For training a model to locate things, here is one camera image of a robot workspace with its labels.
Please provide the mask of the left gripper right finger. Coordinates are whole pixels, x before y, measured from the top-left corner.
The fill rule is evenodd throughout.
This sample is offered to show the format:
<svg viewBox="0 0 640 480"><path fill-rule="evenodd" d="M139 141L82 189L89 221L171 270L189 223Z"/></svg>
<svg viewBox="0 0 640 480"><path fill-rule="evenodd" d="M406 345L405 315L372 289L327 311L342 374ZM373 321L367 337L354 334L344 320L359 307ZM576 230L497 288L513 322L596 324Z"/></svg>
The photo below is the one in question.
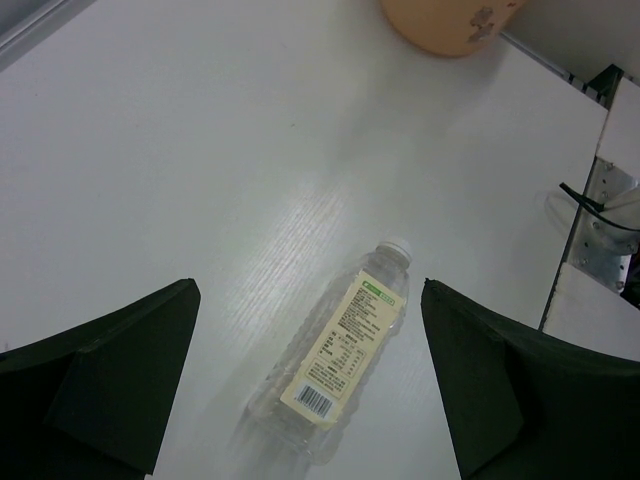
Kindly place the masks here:
<svg viewBox="0 0 640 480"><path fill-rule="evenodd" d="M426 338L464 479L636 479L639 365L428 279Z"/></svg>

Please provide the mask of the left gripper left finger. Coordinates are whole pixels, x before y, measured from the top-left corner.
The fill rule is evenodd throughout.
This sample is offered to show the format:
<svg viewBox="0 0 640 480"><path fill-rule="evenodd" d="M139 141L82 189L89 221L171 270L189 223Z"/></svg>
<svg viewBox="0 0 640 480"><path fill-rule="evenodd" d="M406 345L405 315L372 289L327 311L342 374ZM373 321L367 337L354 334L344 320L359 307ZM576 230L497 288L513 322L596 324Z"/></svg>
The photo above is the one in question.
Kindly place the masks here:
<svg viewBox="0 0 640 480"><path fill-rule="evenodd" d="M2 353L2 478L153 474L200 301L196 282L182 279Z"/></svg>

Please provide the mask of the yellow label bottle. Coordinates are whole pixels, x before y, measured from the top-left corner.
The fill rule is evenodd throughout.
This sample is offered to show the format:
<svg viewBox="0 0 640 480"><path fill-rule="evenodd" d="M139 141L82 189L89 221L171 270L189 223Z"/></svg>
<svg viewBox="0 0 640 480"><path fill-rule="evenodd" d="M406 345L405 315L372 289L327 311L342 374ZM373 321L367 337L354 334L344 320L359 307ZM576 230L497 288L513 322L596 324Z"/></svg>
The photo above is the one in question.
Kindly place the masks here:
<svg viewBox="0 0 640 480"><path fill-rule="evenodd" d="M267 433L325 464L398 333L409 297L409 243L381 241L329 283L248 403Z"/></svg>

